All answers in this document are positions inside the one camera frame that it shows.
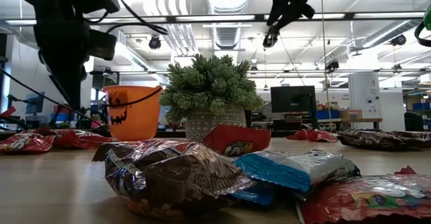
air duct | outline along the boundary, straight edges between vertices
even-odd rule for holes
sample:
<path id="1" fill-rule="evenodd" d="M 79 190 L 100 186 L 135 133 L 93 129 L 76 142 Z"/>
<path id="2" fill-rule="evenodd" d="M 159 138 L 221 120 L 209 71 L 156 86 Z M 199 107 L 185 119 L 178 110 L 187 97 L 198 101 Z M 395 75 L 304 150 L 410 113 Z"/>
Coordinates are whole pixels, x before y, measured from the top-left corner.
<path id="1" fill-rule="evenodd" d="M 239 14 L 246 12 L 248 0 L 207 0 L 207 6 L 211 14 Z M 240 40 L 241 28 L 213 28 L 212 34 L 218 48 L 234 49 Z"/>
<path id="2" fill-rule="evenodd" d="M 362 41 L 364 48 L 372 48 L 378 46 L 384 42 L 388 42 L 390 39 L 401 35 L 402 33 L 417 27 L 422 21 L 421 20 L 407 20 L 407 21 L 396 21 L 385 26 L 378 32 L 367 36 Z"/>

security camera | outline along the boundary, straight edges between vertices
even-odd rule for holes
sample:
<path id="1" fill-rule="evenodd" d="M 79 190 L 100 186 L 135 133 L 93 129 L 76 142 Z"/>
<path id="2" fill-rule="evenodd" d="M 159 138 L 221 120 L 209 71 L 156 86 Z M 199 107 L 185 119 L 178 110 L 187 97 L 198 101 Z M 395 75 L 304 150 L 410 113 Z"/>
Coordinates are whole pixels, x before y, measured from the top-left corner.
<path id="1" fill-rule="evenodd" d="M 158 35 L 153 35 L 151 37 L 150 43 L 148 44 L 148 46 L 151 49 L 157 50 L 161 47 L 162 43 L 160 43 L 160 39 Z"/>

brown candy bag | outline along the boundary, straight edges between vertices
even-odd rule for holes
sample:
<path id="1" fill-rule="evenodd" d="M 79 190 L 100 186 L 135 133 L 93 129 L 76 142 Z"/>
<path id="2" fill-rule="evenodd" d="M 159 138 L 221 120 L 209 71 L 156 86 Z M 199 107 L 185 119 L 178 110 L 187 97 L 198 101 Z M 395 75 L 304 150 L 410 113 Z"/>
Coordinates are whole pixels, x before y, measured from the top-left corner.
<path id="1" fill-rule="evenodd" d="M 254 184 L 196 141 L 105 143 L 93 161 L 105 162 L 106 181 L 132 211 L 170 221 L 226 207 L 225 195 Z"/>

table surface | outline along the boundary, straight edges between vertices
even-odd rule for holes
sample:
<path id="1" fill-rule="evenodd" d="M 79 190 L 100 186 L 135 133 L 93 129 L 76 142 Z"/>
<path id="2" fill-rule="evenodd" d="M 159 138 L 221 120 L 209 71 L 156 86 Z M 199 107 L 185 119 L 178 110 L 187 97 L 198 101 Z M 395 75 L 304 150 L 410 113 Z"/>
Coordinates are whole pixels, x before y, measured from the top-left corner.
<path id="1" fill-rule="evenodd" d="M 410 165 L 431 174 L 429 152 L 359 150 L 338 143 L 272 139 L 269 150 L 342 153 L 363 174 L 391 174 Z M 52 151 L 43 155 L 0 156 L 0 223 L 159 223 L 137 216 L 116 198 L 104 179 L 104 163 L 91 162 L 94 150 Z M 299 223 L 291 204 L 276 209 L 230 207 L 185 223 Z"/>

ceiling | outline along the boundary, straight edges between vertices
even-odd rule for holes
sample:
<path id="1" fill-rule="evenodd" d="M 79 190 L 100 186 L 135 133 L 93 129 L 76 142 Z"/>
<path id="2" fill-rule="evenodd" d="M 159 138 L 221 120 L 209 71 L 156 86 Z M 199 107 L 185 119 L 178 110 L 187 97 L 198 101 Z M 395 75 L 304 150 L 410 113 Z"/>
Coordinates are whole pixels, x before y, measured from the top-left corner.
<path id="1" fill-rule="evenodd" d="M 145 16 L 144 5 L 148 3 L 145 0 L 125 0 L 132 9 L 140 16 Z M 316 10 L 322 12 L 322 0 L 308 0 L 308 3 Z M 208 14 L 206 0 L 186 0 L 188 12 L 191 15 Z M 342 13 L 342 12 L 360 12 L 360 11 L 424 11 L 431 3 L 431 0 L 323 0 L 323 12 L 325 13 Z M 271 0 L 249 0 L 246 13 L 265 13 L 268 14 L 271 9 Z M 90 17 L 100 17 L 103 11 L 90 14 Z M 130 16 L 129 12 L 122 8 L 119 12 L 109 15 L 109 17 Z M 34 19 L 33 7 L 21 0 L 0 0 L 0 20 L 6 19 Z M 279 42 L 266 52 L 262 44 L 263 35 L 267 29 L 265 23 L 249 23 L 251 27 L 243 28 L 238 49 L 238 61 L 256 59 L 259 70 L 297 70 L 323 69 L 324 60 L 321 60 L 325 52 L 338 48 L 333 53 L 333 59 L 337 59 L 341 69 L 390 69 L 395 62 L 407 62 L 408 59 L 419 55 L 426 54 L 430 50 L 416 43 L 413 37 L 413 30 L 407 31 L 404 35 L 407 42 L 403 46 L 380 45 L 369 50 L 363 50 L 362 55 L 352 57 L 353 53 L 348 52 L 347 46 L 352 44 L 345 43 L 349 39 L 353 42 L 360 41 L 389 25 L 392 21 L 368 20 L 368 21 L 344 21 L 344 22 L 325 22 L 323 31 L 322 22 L 293 22 L 283 28 L 280 32 Z M 98 30 L 106 30 L 109 26 L 96 26 Z M 33 42 L 31 27 L 8 28 L 13 33 L 20 31 L 25 40 Z M 137 56 L 141 57 L 149 70 L 165 70 L 172 61 L 172 50 L 161 38 L 162 46 L 160 49 L 151 50 L 148 46 L 149 39 L 155 34 L 149 28 L 142 26 L 129 26 L 121 28 L 122 33 L 127 37 L 127 46 L 132 48 Z M 205 56 L 213 54 L 214 45 L 211 37 L 211 29 L 203 28 L 203 24 L 191 24 L 191 31 L 196 39 L 199 52 Z M 422 37 L 429 36 L 430 33 L 423 33 Z M 404 68 L 426 68 L 431 66 L 431 59 L 424 57 Z M 113 61 L 95 60 L 95 67 L 110 67 L 112 70 L 132 71 L 139 70 L 132 67 L 132 63 L 127 58 L 117 55 Z M 382 80 L 392 76 L 392 73 L 381 75 Z M 381 84 L 390 82 L 395 85 L 395 81 L 407 81 L 417 77 L 419 73 L 409 73 L 403 76 L 390 78 L 381 81 Z M 278 74 L 278 73 L 258 73 L 249 75 L 255 78 L 257 87 L 262 88 L 264 84 L 268 86 L 280 85 L 280 78 L 286 77 L 284 83 L 291 85 L 305 84 L 319 85 L 323 80 L 323 74 L 300 74 L 303 79 L 298 78 L 298 74 Z M 330 75 L 338 85 L 345 81 L 347 75 L 332 74 Z M 155 80 L 153 77 L 124 75 L 123 80 Z"/>

